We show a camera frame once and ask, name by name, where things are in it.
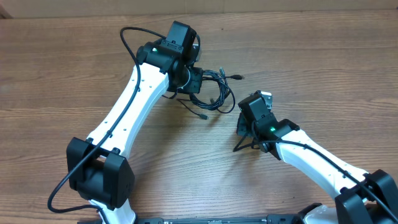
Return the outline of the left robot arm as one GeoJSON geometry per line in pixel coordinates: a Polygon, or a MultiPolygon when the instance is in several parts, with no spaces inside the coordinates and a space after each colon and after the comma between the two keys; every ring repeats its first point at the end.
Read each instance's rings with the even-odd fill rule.
{"type": "Polygon", "coordinates": [[[132,144],[150,110],[166,92],[199,93],[203,72],[197,32],[173,22],[167,36],[139,47],[129,83],[102,123],[67,146],[70,188],[99,211],[98,223],[134,223],[128,201],[135,176],[128,163],[132,144]]]}

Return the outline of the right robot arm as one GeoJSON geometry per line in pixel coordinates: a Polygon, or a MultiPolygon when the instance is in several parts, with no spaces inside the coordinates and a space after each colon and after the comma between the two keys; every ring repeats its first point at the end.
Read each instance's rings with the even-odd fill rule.
{"type": "Polygon", "coordinates": [[[266,223],[397,223],[397,184],[385,171],[369,173],[339,159],[288,119],[278,121],[272,95],[257,91],[238,104],[237,134],[248,145],[290,164],[334,200],[313,203],[296,214],[268,215],[266,223]]]}

